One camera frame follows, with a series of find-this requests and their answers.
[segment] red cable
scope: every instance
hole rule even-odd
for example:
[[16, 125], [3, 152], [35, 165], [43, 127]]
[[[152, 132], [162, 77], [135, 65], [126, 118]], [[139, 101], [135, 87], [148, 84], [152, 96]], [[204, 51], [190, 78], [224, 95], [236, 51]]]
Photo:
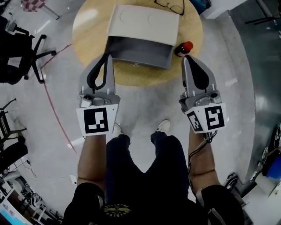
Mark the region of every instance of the red cable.
[[[65, 49], [67, 49], [67, 48], [68, 48], [69, 46], [71, 46], [71, 45], [72, 45], [72, 44], [69, 44], [69, 45], [67, 45], [64, 49], [58, 51], [56, 55], [54, 55], [54, 56], [53, 56], [52, 58], [50, 58], [43, 66], [41, 66], [40, 71], [41, 71], [42, 79], [44, 79], [43, 73], [42, 73], [42, 68], [43, 68], [44, 66], [46, 66], [50, 61], [52, 61], [52, 59], [53, 59], [54, 57], [56, 57], [59, 53], [61, 53], [62, 51], [64, 51]], [[57, 115], [57, 113], [56, 113], [56, 111], [55, 111], [55, 109], [54, 109], [53, 102], [52, 102], [52, 100], [51, 100], [51, 98], [50, 98], [50, 95], [49, 95], [49, 92], [48, 92], [48, 89], [47, 89], [47, 86], [46, 86], [45, 83], [44, 83], [44, 87], [45, 87], [46, 94], [47, 94], [48, 100], [49, 100], [49, 102], [50, 102], [51, 108], [52, 108], [52, 110], [53, 110], [53, 112], [54, 112], [54, 115], [55, 115], [57, 121], [58, 121], [58, 124], [60, 125], [61, 130], [62, 130], [62, 132], [64, 133], [64, 135], [65, 135], [65, 137], [66, 137], [68, 143], [70, 144], [70, 146], [72, 147], [72, 149], [73, 149], [73, 150], [75, 151], [75, 153], [77, 154], [77, 152], [76, 152], [76, 150], [75, 150], [73, 144], [71, 143], [71, 141], [70, 141], [70, 139], [68, 138], [68, 136], [67, 136], [67, 134], [66, 134], [64, 128], [62, 127], [62, 124], [61, 124], [61, 122], [60, 122], [60, 120], [59, 120], [59, 118], [58, 118], [58, 115]]]

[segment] leg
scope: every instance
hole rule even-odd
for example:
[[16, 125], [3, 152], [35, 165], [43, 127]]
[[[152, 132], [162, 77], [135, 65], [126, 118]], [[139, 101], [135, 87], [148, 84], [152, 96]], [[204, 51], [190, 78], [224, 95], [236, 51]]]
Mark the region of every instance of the leg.
[[150, 194], [162, 199], [167, 193], [183, 198], [188, 195], [188, 169], [184, 151], [179, 140], [156, 131], [151, 135], [155, 145], [156, 159], [146, 172], [152, 187]]
[[275, 20], [275, 18], [270, 18], [270, 19], [267, 19], [267, 20], [264, 20], [264, 21], [261, 21], [261, 22], [257, 22], [257, 23], [254, 23], [254, 25], [258, 25], [258, 24], [261, 24], [261, 23], [265, 23], [265, 22], [269, 22], [269, 21], [272, 21], [272, 20]]
[[13, 140], [13, 139], [17, 139], [18, 137], [15, 138], [7, 138], [6, 140]]
[[54, 19], [59, 19], [60, 16], [58, 14], [56, 14], [53, 10], [51, 10], [48, 6], [44, 5], [41, 7], [42, 11], [44, 11], [45, 13], [47, 13], [48, 15], [50, 15], [52, 18]]
[[141, 197], [143, 173], [134, 164], [129, 152], [130, 138], [121, 134], [107, 143], [108, 203], [130, 203]]
[[57, 54], [57, 52], [56, 52], [56, 51], [47, 51], [47, 52], [38, 54], [38, 55], [35, 57], [35, 59], [37, 60], [37, 59], [42, 58], [42, 57], [44, 57], [44, 56], [46, 56], [46, 55], [49, 55], [49, 54], [51, 54], [51, 55], [54, 56], [54, 55]]
[[13, 99], [12, 101], [9, 101], [3, 108], [0, 108], [0, 110], [2, 111], [2, 110], [4, 110], [4, 109], [6, 109], [7, 106], [11, 104], [11, 102], [16, 101], [16, 100], [17, 100], [17, 99], [15, 98], [15, 99]]
[[45, 34], [42, 34], [42, 35], [40, 36], [40, 38], [39, 38], [38, 42], [36, 43], [36, 46], [35, 46], [35, 48], [34, 48], [34, 50], [33, 50], [34, 54], [37, 53], [38, 48], [39, 48], [39, 46], [40, 46], [40, 43], [41, 43], [42, 39], [45, 39], [46, 37], [47, 37], [47, 36], [46, 36]]
[[39, 81], [39, 83], [45, 83], [45, 81], [43, 79], [41, 79], [39, 76], [38, 69], [37, 69], [35, 62], [32, 64], [32, 68], [34, 70], [35, 76], [36, 76], [37, 80]]
[[10, 131], [9, 132], [9, 135], [11, 135], [11, 134], [17, 134], [18, 132], [22, 132], [22, 131], [26, 131], [27, 130], [27, 128], [23, 128], [23, 129], [20, 129], [20, 130], [15, 130], [15, 131]]
[[250, 21], [245, 22], [245, 24], [255, 23], [255, 22], [263, 21], [263, 20], [268, 20], [268, 19], [270, 19], [270, 18], [271, 18], [271, 17], [264, 17], [264, 18], [260, 18], [260, 19], [254, 19], [254, 20], [250, 20]]

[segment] white sneaker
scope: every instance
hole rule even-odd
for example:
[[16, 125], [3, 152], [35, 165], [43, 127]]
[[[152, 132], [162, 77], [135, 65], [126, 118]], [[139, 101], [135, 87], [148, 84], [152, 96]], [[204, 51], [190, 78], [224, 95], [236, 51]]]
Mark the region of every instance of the white sneaker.
[[170, 120], [163, 120], [159, 125], [156, 131], [167, 133], [170, 129], [171, 122]]
[[121, 134], [124, 134], [121, 130], [121, 127], [117, 123], [115, 123], [113, 128], [113, 136], [116, 138]]

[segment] shoe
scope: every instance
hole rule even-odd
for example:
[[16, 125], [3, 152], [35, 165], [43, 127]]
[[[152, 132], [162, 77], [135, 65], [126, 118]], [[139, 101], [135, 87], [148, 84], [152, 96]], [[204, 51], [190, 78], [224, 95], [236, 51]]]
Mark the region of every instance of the shoe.
[[170, 129], [171, 122], [170, 120], [163, 120], [159, 125], [156, 131], [167, 133]]
[[121, 127], [117, 123], [115, 123], [113, 128], [113, 136], [116, 138], [121, 134], [124, 134], [121, 130]]
[[227, 177], [227, 181], [224, 186], [226, 187], [227, 190], [231, 192], [235, 187], [235, 185], [237, 184], [237, 182], [238, 182], [238, 177], [236, 173], [230, 173]]

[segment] black chair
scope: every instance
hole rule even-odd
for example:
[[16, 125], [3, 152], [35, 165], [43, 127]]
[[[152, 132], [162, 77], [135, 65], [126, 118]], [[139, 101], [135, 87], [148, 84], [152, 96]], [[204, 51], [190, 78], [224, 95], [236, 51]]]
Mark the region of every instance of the black chair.
[[[32, 49], [32, 39], [34, 36], [29, 32], [17, 27], [12, 23], [8, 27], [9, 31], [19, 31], [14, 35], [8, 33], [4, 29], [0, 29], [0, 83], [16, 84], [24, 77], [28, 80], [28, 72], [32, 66], [39, 83], [44, 83], [44, 79], [40, 78], [36, 66], [36, 60], [46, 55], [56, 55], [56, 51], [47, 51], [37, 54], [40, 42], [47, 36], [42, 34], [39, 38], [34, 50]], [[21, 57], [19, 67], [8, 65], [9, 58]]]
[[8, 113], [8, 111], [5, 112], [4, 110], [13, 101], [16, 101], [16, 99], [13, 99], [12, 101], [9, 101], [8, 104], [6, 104], [3, 108], [0, 108], [0, 129], [1, 129], [2, 134], [3, 134], [3, 138], [2, 139], [0, 138], [0, 145], [3, 145], [3, 143], [6, 140], [16, 139], [16, 138], [9, 138], [10, 135], [16, 134], [18, 132], [22, 132], [22, 131], [26, 130], [26, 128], [20, 129], [20, 130], [15, 130], [15, 131], [10, 130], [8, 121], [6, 119], [6, 113]]
[[5, 17], [0, 16], [0, 29], [5, 29], [7, 24], [8, 20]]
[[3, 173], [3, 171], [11, 164], [15, 163], [28, 153], [28, 149], [25, 145], [25, 138], [21, 136], [21, 133], [19, 133], [16, 138], [18, 139], [18, 142], [10, 145], [5, 150], [3, 149], [3, 146], [0, 146], [0, 173]]

